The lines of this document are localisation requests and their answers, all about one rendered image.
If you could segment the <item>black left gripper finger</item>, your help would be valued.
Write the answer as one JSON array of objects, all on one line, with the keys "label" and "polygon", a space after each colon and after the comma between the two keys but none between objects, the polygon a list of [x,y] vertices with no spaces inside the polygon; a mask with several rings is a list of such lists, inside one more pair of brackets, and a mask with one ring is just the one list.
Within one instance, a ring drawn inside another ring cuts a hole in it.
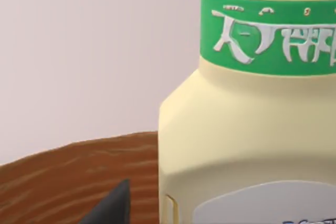
[{"label": "black left gripper finger", "polygon": [[130,224],[131,193],[130,181],[121,181],[79,224]]}]

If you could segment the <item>cream bottle with green band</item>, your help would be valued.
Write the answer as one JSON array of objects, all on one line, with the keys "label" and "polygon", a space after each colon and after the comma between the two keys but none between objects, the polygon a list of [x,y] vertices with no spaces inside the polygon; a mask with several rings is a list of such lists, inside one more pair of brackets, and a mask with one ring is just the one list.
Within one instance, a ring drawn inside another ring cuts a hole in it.
[{"label": "cream bottle with green band", "polygon": [[336,224],[336,0],[201,0],[162,103],[159,224]]}]

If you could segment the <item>brown wooden coaster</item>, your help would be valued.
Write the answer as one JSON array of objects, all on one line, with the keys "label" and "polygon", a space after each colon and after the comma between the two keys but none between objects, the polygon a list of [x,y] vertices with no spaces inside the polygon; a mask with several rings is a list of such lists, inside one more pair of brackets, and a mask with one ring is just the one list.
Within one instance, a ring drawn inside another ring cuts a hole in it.
[{"label": "brown wooden coaster", "polygon": [[159,224],[157,139],[82,141],[0,165],[0,224],[79,224],[125,179],[130,224]]}]

